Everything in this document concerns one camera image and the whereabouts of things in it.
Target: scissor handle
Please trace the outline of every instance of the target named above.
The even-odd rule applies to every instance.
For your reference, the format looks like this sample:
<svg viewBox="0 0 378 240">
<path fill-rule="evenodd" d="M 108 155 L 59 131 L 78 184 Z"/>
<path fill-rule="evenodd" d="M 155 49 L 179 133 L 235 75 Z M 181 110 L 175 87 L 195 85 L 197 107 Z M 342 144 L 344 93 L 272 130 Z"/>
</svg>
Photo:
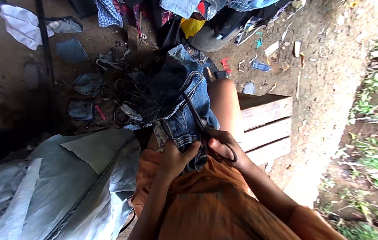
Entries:
<svg viewBox="0 0 378 240">
<path fill-rule="evenodd" d="M 230 161 L 230 162 L 233 162 L 233 163 L 234 163 L 234 162 L 238 161 L 238 157 L 236 156 L 236 153 L 235 153 L 235 151 L 233 150 L 233 148 L 230 147 L 229 144 L 224 144 L 224 145 L 226 145 L 226 146 L 230 149 L 230 151 L 232 152 L 232 154 L 233 154 L 233 160 L 231 160 L 231 159 L 229 159 L 229 158 L 225 158 L 224 156 L 218 154 L 216 151 L 214 151 L 214 150 L 212 150 L 210 147 L 208 147 L 208 149 L 210 149 L 211 152 L 212 152 L 212 154 L 213 154 L 213 158 L 218 159 L 218 156 L 217 156 L 217 155 L 220 155 L 222 158 L 225 158 L 225 159 L 227 159 L 227 160 Z"/>
</svg>

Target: wooden crate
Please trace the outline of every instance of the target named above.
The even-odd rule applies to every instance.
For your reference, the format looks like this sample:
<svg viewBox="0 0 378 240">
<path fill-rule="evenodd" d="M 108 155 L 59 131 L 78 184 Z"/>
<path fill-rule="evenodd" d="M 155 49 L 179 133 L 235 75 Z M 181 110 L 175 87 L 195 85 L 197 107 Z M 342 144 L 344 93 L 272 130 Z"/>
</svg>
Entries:
<svg viewBox="0 0 378 240">
<path fill-rule="evenodd" d="M 238 93 L 244 136 L 240 143 L 247 156 L 257 165 L 290 153 L 291 96 Z"/>
</svg>

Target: orange shirt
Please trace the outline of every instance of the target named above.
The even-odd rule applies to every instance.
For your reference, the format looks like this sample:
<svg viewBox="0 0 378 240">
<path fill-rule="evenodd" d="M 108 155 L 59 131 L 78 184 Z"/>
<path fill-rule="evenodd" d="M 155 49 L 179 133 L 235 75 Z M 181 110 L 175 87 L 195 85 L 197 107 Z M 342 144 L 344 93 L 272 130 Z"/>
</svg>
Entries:
<svg viewBox="0 0 378 240">
<path fill-rule="evenodd" d="M 161 153 L 140 156 L 136 191 L 137 216 L 143 210 Z M 313 210 L 296 208 L 288 225 L 260 204 L 241 174 L 212 157 L 200 172 L 175 178 L 169 187 L 158 239 L 344 239 Z"/>
</svg>

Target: scissors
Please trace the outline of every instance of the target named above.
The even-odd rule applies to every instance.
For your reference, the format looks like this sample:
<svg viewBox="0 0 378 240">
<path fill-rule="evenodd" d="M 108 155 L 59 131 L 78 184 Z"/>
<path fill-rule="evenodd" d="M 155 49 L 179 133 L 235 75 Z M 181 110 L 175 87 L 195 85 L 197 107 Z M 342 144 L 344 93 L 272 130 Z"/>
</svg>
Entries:
<svg viewBox="0 0 378 240">
<path fill-rule="evenodd" d="M 183 95 L 183 98 L 185 99 L 186 104 L 188 105 L 188 107 L 189 107 L 189 109 L 190 109 L 190 111 L 191 111 L 191 113 L 192 113 L 192 117 L 193 117 L 193 120 L 194 120 L 194 122 L 195 122 L 195 127 L 196 127 L 196 129 L 198 130 L 198 132 L 201 134 L 201 142 L 202 142 L 202 140 L 205 140 L 205 141 L 208 143 L 208 141 L 209 141 L 211 138 L 213 138 L 213 137 L 211 136 L 211 134 L 208 133 L 208 130 L 209 130 L 209 129 L 213 129 L 213 128 L 210 127 L 210 125 L 208 125 L 208 123 L 207 123 L 206 121 L 202 120 L 201 117 L 199 117 L 198 112 L 196 111 L 195 107 L 193 107 L 192 102 L 190 101 L 190 99 L 189 99 L 189 97 L 186 95 L 186 93 L 183 93 L 182 95 Z M 237 158 L 237 156 L 236 156 L 236 153 L 235 153 L 235 151 L 232 149 L 232 147 L 230 147 L 229 144 L 224 144 L 224 145 L 226 145 L 226 146 L 231 150 L 231 152 L 232 152 L 232 154 L 233 154 L 233 159 L 228 159 L 228 158 L 226 158 L 226 159 L 227 159 L 228 161 L 231 161 L 231 162 L 236 162 L 236 161 L 238 161 L 238 158 Z M 207 149 L 208 149 L 208 151 L 210 151 L 210 153 L 213 155 L 213 158 L 214 158 L 214 159 L 218 160 L 219 158 L 224 158 L 224 157 L 221 156 L 221 155 L 220 155 L 220 157 L 219 157 L 219 154 L 216 153 L 216 151 L 212 150 L 212 149 L 208 146 L 208 144 L 207 144 Z"/>
</svg>

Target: blue checkered fabric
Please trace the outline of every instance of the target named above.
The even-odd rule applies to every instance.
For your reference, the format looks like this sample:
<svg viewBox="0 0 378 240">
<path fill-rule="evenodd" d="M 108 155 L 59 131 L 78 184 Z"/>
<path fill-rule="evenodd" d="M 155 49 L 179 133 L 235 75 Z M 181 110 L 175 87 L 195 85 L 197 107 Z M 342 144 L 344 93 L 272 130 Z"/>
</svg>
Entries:
<svg viewBox="0 0 378 240">
<path fill-rule="evenodd" d="M 107 27 L 110 25 L 123 26 L 121 14 L 117 12 L 112 0 L 94 0 L 96 2 L 97 15 L 99 17 L 99 26 Z"/>
</svg>

